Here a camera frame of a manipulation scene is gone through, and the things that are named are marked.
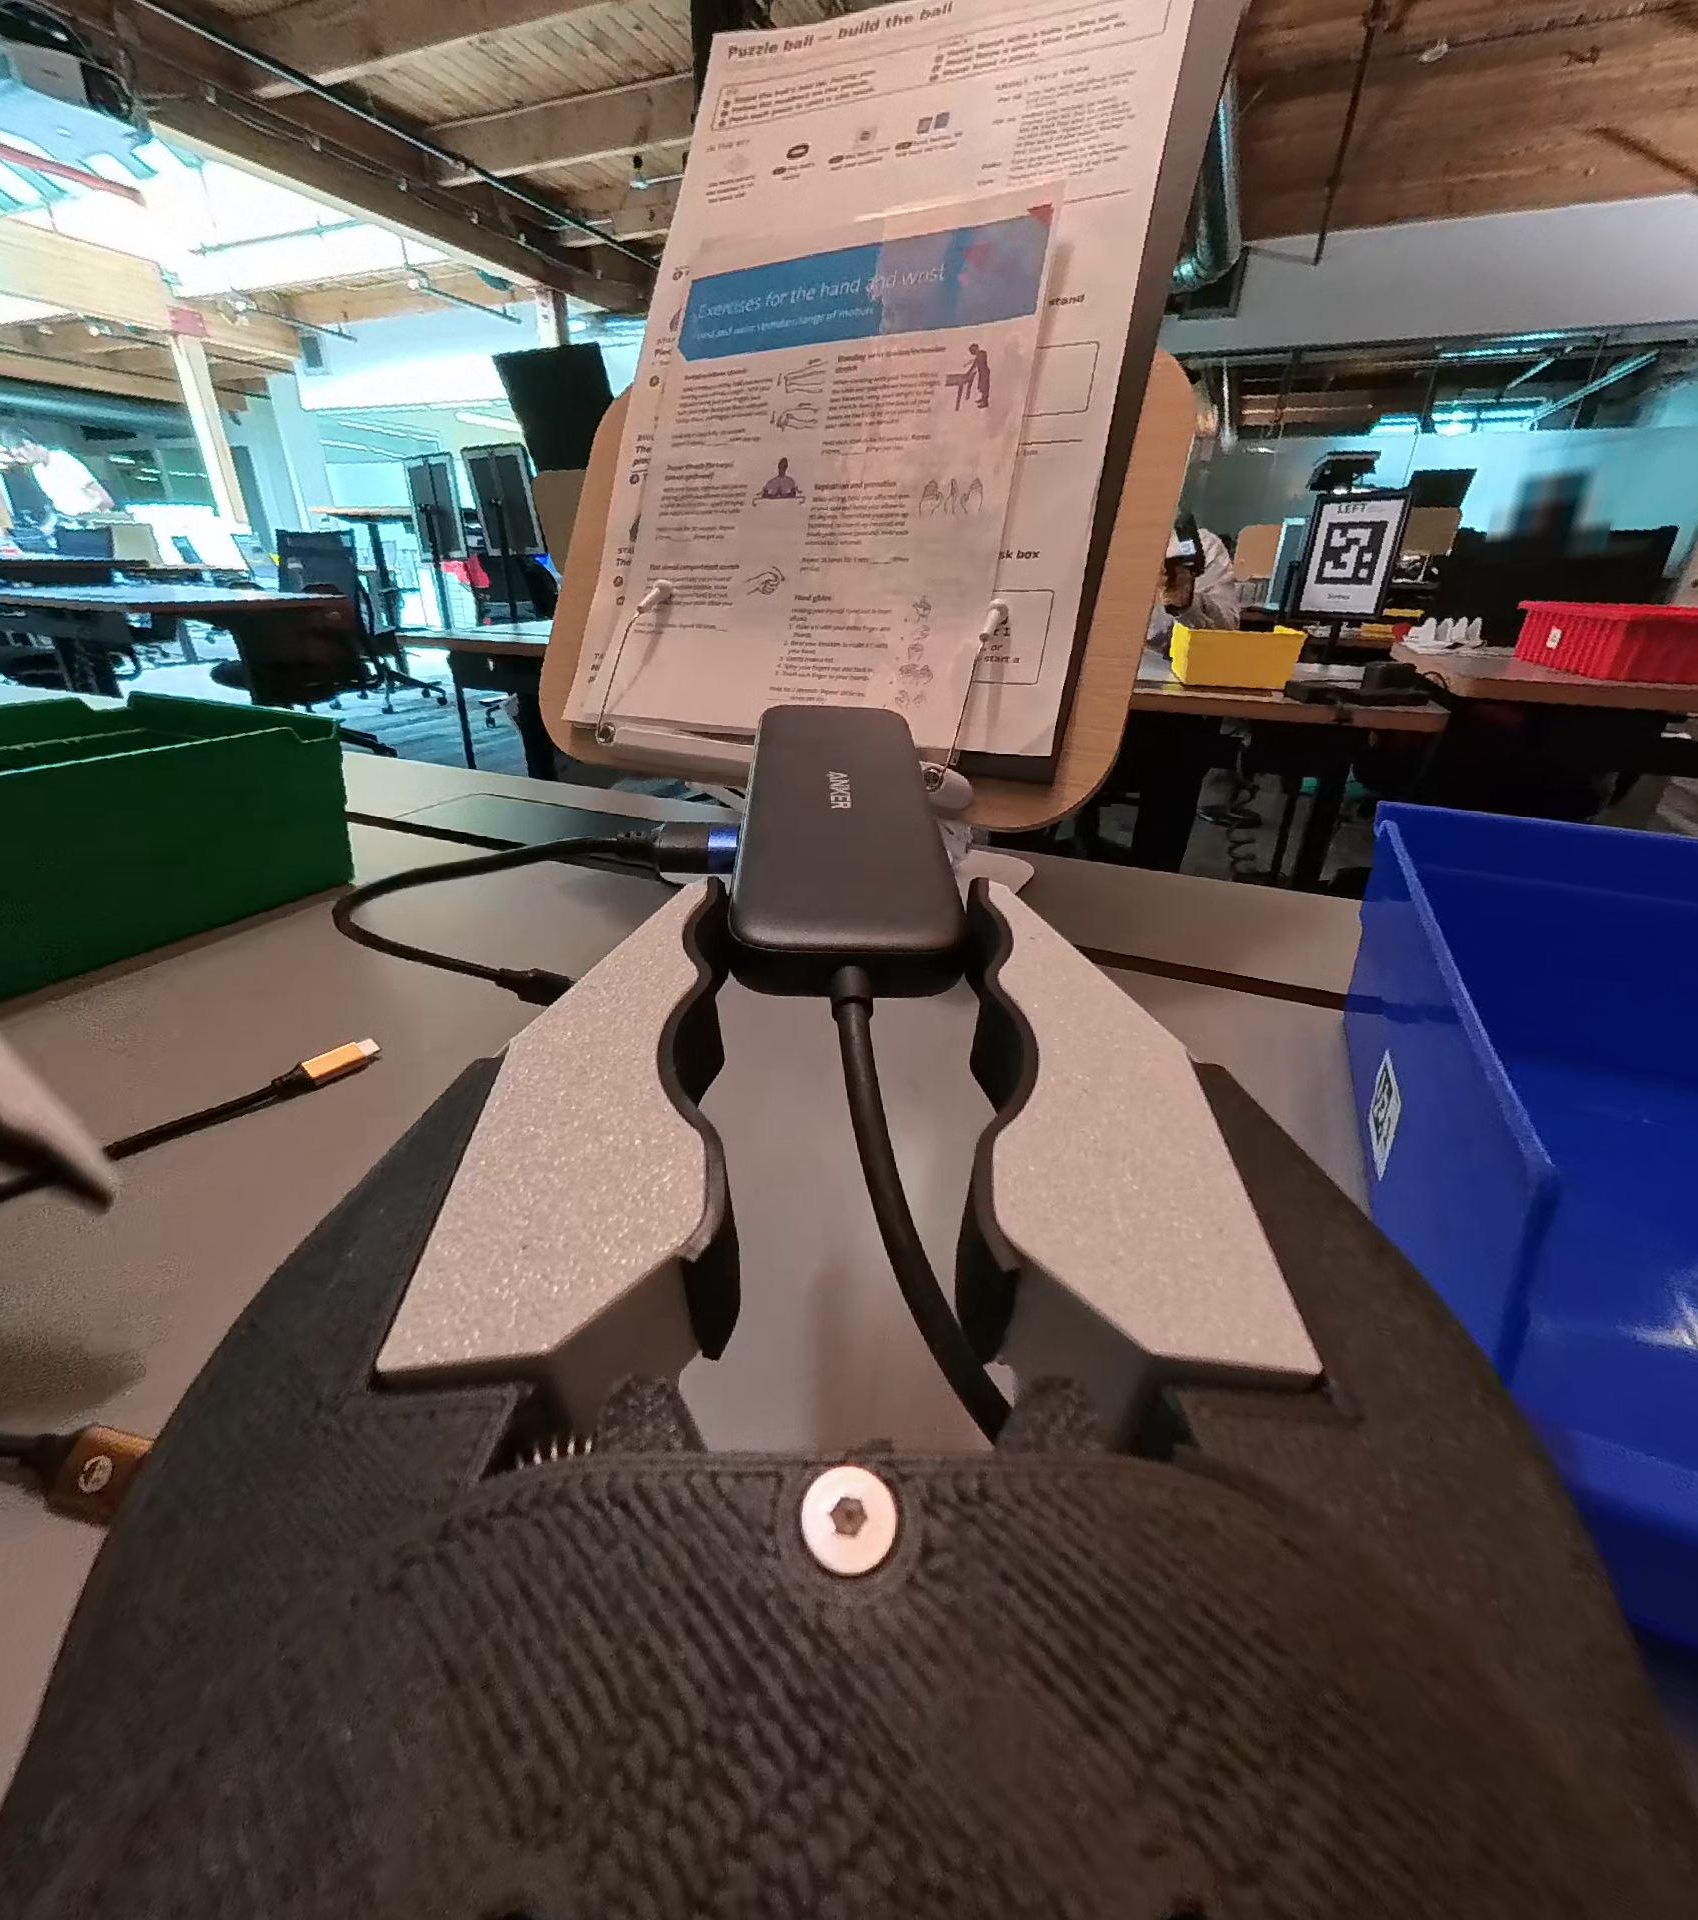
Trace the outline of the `dark long desk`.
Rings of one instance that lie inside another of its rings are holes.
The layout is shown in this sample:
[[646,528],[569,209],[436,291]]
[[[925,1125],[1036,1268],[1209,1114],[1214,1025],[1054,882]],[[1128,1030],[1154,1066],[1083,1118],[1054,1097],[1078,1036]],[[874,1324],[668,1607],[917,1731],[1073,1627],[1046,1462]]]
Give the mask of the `dark long desk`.
[[364,679],[355,604],[335,593],[283,593],[121,572],[101,561],[0,555],[0,679],[94,694],[119,694],[117,662],[145,644],[180,643],[190,629],[229,636],[238,660],[307,688],[319,667],[341,670],[341,688]]

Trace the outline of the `green plastic bin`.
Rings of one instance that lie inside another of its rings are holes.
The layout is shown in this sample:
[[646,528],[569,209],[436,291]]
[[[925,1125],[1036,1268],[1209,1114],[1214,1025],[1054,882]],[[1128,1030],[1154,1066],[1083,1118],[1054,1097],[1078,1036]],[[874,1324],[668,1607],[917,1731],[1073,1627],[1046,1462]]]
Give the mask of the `green plastic bin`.
[[326,718],[0,705],[0,1003],[344,886],[344,811]]

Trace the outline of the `black usb hub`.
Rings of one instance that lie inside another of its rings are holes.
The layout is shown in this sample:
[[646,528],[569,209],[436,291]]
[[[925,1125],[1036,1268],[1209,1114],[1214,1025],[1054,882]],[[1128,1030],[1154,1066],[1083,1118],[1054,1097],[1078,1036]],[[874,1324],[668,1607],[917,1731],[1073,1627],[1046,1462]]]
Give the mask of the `black usb hub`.
[[752,995],[828,1004],[889,1274],[942,1382],[980,1436],[998,1440],[1009,1405],[924,1248],[874,1042],[881,1003],[942,997],[964,972],[958,881],[901,717],[860,707],[762,715],[728,876],[728,945],[732,975]]

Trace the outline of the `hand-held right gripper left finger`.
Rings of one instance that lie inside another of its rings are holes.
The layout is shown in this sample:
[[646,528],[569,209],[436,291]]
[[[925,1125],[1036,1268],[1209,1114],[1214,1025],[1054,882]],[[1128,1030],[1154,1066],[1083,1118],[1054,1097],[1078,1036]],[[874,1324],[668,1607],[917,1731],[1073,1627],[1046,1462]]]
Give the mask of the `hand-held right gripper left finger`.
[[608,1396],[734,1333],[734,1203],[701,1102],[724,1066],[726,893],[681,886],[499,1069],[376,1358],[392,1389]]

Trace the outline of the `black-white tag sign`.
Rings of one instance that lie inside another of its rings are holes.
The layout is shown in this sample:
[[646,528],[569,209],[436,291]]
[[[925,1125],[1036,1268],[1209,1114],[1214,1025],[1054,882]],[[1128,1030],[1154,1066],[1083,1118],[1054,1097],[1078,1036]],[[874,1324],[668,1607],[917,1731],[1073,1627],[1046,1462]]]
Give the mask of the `black-white tag sign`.
[[1382,616],[1412,509],[1407,489],[1316,493],[1300,561],[1282,589],[1283,618]]

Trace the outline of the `black flat device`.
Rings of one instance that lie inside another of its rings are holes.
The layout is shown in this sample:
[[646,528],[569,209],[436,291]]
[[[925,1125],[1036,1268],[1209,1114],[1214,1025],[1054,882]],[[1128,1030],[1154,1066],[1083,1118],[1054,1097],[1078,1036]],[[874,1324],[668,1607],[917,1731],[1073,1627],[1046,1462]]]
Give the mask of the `black flat device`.
[[1414,667],[1393,658],[1354,664],[1304,662],[1283,684],[1286,700],[1319,709],[1412,709],[1429,688]]

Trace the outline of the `small yellow bin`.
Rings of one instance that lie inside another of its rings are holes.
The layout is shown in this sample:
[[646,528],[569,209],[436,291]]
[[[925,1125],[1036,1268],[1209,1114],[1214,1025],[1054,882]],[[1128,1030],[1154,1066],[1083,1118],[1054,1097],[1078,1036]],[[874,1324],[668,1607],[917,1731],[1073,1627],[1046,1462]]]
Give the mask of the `small yellow bin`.
[[1193,629],[1174,622],[1168,640],[1171,680],[1200,693],[1280,694],[1293,682],[1304,631]]

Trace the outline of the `black monitor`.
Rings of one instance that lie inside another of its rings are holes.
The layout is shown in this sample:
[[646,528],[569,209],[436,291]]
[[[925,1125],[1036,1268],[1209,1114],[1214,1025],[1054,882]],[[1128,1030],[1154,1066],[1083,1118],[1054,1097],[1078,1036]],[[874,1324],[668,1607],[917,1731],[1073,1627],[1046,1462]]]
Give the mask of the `black monitor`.
[[613,399],[600,345],[504,350],[492,367],[531,469],[585,471]]

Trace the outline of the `red plastic bin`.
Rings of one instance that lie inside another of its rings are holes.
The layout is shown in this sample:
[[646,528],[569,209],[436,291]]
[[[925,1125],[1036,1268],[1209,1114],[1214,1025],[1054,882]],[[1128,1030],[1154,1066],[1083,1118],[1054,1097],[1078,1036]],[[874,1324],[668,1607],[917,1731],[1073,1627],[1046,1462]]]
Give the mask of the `red plastic bin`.
[[1511,656],[1603,684],[1698,688],[1698,607],[1530,598]]

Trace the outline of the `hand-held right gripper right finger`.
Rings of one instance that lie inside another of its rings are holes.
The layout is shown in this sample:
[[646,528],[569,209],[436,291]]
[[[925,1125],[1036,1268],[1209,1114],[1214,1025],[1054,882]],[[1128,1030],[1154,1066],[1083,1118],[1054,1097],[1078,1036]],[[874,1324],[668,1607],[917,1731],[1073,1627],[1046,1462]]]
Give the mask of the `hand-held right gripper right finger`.
[[960,1330],[1017,1385],[1313,1390],[1324,1364],[1188,1048],[990,879],[967,895],[987,1122]]

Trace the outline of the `wooden document stand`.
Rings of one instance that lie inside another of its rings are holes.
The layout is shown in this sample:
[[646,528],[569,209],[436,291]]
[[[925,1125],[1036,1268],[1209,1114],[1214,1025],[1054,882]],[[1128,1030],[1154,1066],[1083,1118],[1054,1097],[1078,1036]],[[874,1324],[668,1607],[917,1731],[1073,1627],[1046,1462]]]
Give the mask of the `wooden document stand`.
[[[666,773],[654,753],[609,749],[591,727],[566,717],[584,656],[584,631],[608,536],[608,514],[622,473],[622,422],[628,397],[616,397],[595,424],[566,551],[537,693],[552,744],[591,764]],[[972,768],[960,777],[964,802],[948,820],[980,830],[1025,834],[1078,811],[1101,786],[1118,757],[1136,672],[1142,662],[1155,575],[1163,561],[1181,479],[1196,432],[1196,397],[1188,374],[1163,348],[1150,355],[1139,417],[1132,432],[1116,520],[1099,584],[1075,662],[1075,684],[1056,732],[1052,775],[1044,783],[1007,781]]]

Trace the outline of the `blue plastic bin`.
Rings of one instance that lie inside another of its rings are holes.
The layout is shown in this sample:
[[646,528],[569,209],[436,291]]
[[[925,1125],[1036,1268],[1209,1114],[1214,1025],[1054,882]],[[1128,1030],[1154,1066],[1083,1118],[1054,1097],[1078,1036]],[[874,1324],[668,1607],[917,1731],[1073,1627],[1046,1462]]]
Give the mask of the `blue plastic bin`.
[[1382,804],[1341,1028],[1371,1221],[1698,1655],[1698,836]]

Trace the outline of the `white instruction sheet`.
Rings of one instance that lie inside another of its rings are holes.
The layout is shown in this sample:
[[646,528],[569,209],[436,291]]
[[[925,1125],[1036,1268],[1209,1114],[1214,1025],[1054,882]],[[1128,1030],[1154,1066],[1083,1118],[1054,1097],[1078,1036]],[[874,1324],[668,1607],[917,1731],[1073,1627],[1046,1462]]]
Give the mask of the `white instruction sheet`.
[[[1040,346],[995,572],[1005,612],[982,640],[964,767],[1056,757],[1101,584],[1185,197],[1178,133],[1196,4],[884,4],[713,39],[680,200],[622,422],[579,670],[604,629],[617,520],[632,503],[637,389],[662,370],[666,309],[691,255],[1059,181]],[[594,738],[686,767],[689,743]]]

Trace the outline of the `wooden desk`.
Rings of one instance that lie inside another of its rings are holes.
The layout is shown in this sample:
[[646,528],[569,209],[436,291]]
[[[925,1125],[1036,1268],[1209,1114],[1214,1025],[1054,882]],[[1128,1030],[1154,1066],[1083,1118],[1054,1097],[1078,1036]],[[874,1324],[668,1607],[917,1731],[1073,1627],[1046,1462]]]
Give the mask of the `wooden desk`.
[[1375,707],[1348,698],[1297,700],[1277,690],[1136,688],[1118,753],[1118,773],[1133,777],[1126,860],[1147,873],[1180,873],[1202,784],[1224,764],[1224,727],[1245,727],[1260,740],[1282,731],[1275,768],[1316,784],[1286,879],[1293,893],[1316,893],[1356,757],[1377,736],[1433,740],[1445,723],[1441,707],[1421,698]]

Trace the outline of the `blue-header exercise sheet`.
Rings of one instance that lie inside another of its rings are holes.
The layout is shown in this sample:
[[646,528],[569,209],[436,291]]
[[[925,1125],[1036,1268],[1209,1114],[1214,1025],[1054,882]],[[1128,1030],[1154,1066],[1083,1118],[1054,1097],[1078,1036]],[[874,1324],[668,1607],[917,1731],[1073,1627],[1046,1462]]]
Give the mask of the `blue-header exercise sheet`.
[[1042,346],[1059,181],[691,255],[566,720],[749,738],[881,709],[960,738]]

